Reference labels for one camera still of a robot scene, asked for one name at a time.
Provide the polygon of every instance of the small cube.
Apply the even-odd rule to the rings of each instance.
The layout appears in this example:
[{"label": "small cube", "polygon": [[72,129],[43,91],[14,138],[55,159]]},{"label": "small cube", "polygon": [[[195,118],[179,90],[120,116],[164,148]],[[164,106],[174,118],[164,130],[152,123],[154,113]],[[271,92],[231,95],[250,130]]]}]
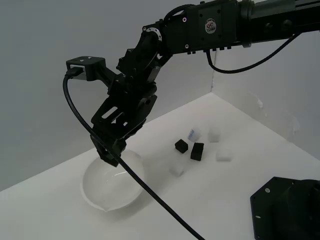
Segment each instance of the small cube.
[{"label": "small cube", "polygon": [[218,162],[230,162],[233,158],[233,153],[228,149],[219,149],[215,158]]},{"label": "small cube", "polygon": [[204,143],[195,142],[191,151],[191,159],[201,161],[202,152],[204,151]]},{"label": "small cube", "polygon": [[177,158],[170,163],[169,171],[170,173],[172,173],[172,175],[176,177],[180,177],[185,172],[185,167],[186,167],[185,159]]},{"label": "small cube", "polygon": [[191,142],[196,142],[201,137],[201,130],[198,127],[194,127],[190,130],[188,139]]},{"label": "small cube", "polygon": [[175,149],[177,149],[182,154],[184,154],[188,150],[188,144],[185,141],[183,141],[182,139],[177,141],[174,144],[174,146],[175,146]]},{"label": "small cube", "polygon": [[221,131],[218,127],[212,127],[208,132],[208,140],[210,143],[218,143],[220,141]]}]

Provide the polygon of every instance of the black cube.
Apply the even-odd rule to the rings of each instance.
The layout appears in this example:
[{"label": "black cube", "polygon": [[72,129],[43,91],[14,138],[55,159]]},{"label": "black cube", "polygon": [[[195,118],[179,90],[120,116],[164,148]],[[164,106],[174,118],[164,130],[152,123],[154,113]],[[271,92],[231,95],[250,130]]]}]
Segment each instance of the black cube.
[{"label": "black cube", "polygon": [[182,154],[184,154],[188,150],[188,144],[185,141],[183,141],[182,139],[177,141],[174,144],[174,146],[175,146],[175,149],[177,149]]},{"label": "black cube", "polygon": [[191,151],[191,159],[201,161],[202,152],[204,151],[204,143],[195,142]]}]

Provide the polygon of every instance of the black cable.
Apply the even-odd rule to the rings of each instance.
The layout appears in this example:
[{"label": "black cable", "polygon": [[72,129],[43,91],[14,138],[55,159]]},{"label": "black cable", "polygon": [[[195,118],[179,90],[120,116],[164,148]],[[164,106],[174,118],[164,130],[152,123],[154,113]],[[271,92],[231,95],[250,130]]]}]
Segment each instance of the black cable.
[{"label": "black cable", "polygon": [[102,139],[95,133],[95,131],[88,125],[88,123],[83,119],[78,110],[76,109],[74,103],[71,100],[69,90],[68,90],[68,80],[72,77],[75,77],[81,74],[83,71],[80,67],[73,67],[68,70],[63,79],[63,93],[65,99],[71,108],[71,111],[79,122],[84,126],[84,128],[98,141],[101,146],[103,146],[114,158],[115,160],[133,177],[133,179],[144,189],[146,190],[151,197],[154,198],[165,210],[168,211],[185,229],[187,229],[193,236],[198,240],[205,240],[199,233],[197,233],[191,226],[189,226],[168,204],[165,203],[140,177],[119,157],[112,147],[109,147],[107,144],[102,141]]},{"label": "black cable", "polygon": [[218,73],[222,73],[222,74],[238,74],[238,73],[242,73],[245,71],[248,71],[250,69],[253,69],[263,63],[265,63],[266,61],[268,61],[269,59],[271,59],[273,56],[275,56],[277,53],[279,53],[282,49],[284,49],[289,43],[291,43],[293,40],[295,40],[300,34],[295,34],[293,35],[291,38],[289,38],[284,44],[282,44],[277,50],[275,50],[273,53],[271,53],[269,56],[265,57],[264,59],[250,65],[250,66],[246,66],[243,68],[239,68],[239,69],[234,69],[234,70],[223,70],[220,68],[217,68],[216,66],[214,66],[214,64],[212,63],[211,60],[211,55],[210,55],[210,50],[206,51],[206,58],[208,59],[208,63],[210,65],[211,68],[213,68],[213,70],[217,71]]},{"label": "black cable", "polygon": [[166,24],[169,20],[169,18],[171,18],[173,15],[185,10],[186,8],[192,7],[194,6],[194,4],[185,4],[185,5],[181,5],[181,6],[177,6],[176,8],[172,9],[170,12],[168,12],[164,19],[163,22]]}]

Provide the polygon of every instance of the screw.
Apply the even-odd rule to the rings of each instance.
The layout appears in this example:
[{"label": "screw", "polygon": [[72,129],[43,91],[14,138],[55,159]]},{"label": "screw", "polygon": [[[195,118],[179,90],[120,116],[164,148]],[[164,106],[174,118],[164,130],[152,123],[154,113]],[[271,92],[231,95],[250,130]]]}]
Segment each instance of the screw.
[{"label": "screw", "polygon": [[274,26],[271,24],[271,23],[267,23],[265,26],[264,26],[264,33],[265,34],[268,34],[271,32],[271,30],[274,28]]},{"label": "screw", "polygon": [[281,24],[282,31],[288,31],[292,26],[292,22],[290,20],[284,20]]}]

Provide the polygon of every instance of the mounting plate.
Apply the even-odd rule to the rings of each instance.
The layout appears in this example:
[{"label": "mounting plate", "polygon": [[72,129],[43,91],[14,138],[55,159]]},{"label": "mounting plate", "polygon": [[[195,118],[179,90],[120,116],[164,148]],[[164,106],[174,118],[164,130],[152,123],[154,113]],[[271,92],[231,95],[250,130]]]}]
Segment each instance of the mounting plate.
[{"label": "mounting plate", "polygon": [[250,197],[254,238],[256,240],[276,240],[273,231],[271,206],[285,190],[298,181],[275,176]]}]

